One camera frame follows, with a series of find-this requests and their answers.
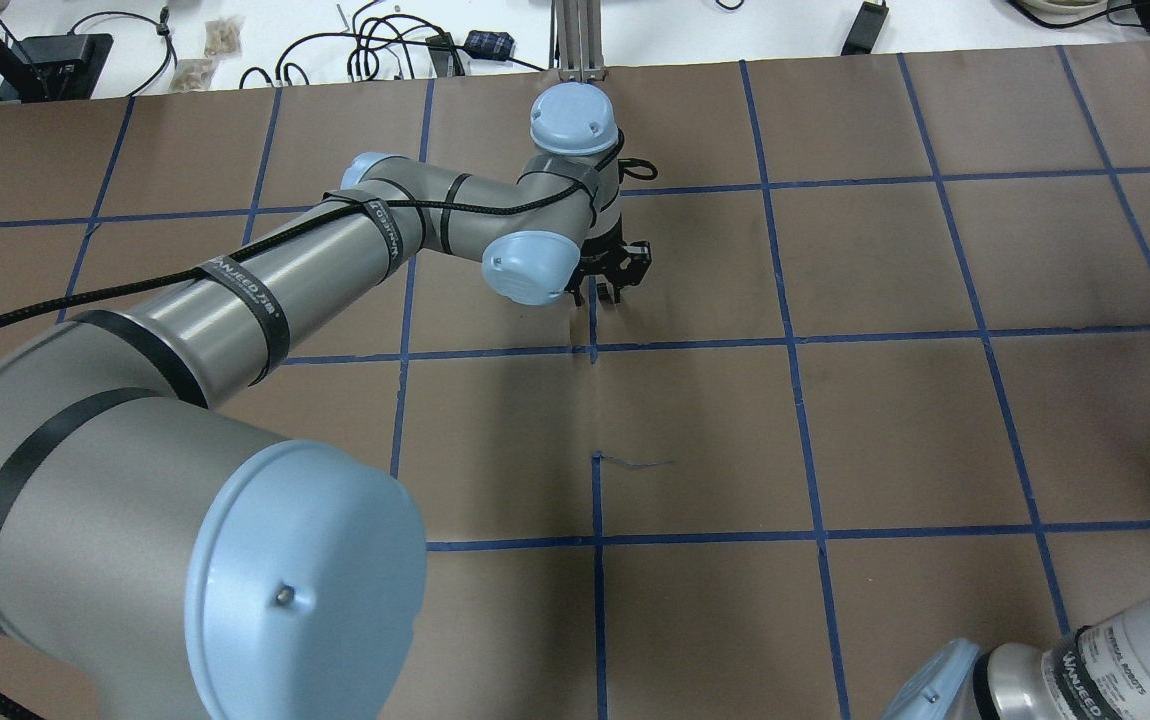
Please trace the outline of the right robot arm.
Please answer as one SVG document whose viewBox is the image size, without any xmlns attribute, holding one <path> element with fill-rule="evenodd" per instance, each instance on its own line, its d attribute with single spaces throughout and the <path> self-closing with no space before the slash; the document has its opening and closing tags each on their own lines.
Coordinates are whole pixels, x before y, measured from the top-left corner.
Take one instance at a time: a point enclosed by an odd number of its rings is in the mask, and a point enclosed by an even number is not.
<svg viewBox="0 0 1150 720">
<path fill-rule="evenodd" d="M 1150 719 L 1150 598 L 1046 650 L 950 641 L 883 719 Z"/>
</svg>

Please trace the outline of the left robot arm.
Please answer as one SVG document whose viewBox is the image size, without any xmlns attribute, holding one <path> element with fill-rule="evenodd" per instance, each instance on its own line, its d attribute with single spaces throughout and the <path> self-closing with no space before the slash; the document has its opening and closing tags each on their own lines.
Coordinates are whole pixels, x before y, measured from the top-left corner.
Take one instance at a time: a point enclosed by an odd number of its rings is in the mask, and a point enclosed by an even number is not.
<svg viewBox="0 0 1150 720">
<path fill-rule="evenodd" d="M 388 472 L 218 414 L 420 251 L 543 306 L 624 245 L 610 95 L 562 82 L 511 184 L 365 152 L 277 232 L 0 360 L 0 634 L 107 719 L 374 719 L 409 656 L 427 534 Z"/>
</svg>

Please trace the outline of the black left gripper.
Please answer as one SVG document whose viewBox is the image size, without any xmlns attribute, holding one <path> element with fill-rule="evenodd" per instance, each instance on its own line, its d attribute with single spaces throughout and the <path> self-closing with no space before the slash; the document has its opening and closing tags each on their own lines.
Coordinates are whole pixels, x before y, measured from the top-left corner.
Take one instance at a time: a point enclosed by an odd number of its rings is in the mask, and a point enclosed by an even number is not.
<svg viewBox="0 0 1150 720">
<path fill-rule="evenodd" d="M 624 242 L 622 228 L 586 238 L 580 248 L 578 265 L 572 271 L 572 297 L 584 301 L 585 278 L 601 277 L 603 282 L 595 283 L 595 297 L 599 301 L 622 301 L 624 288 L 639 286 L 652 260 L 651 243 Z"/>
</svg>

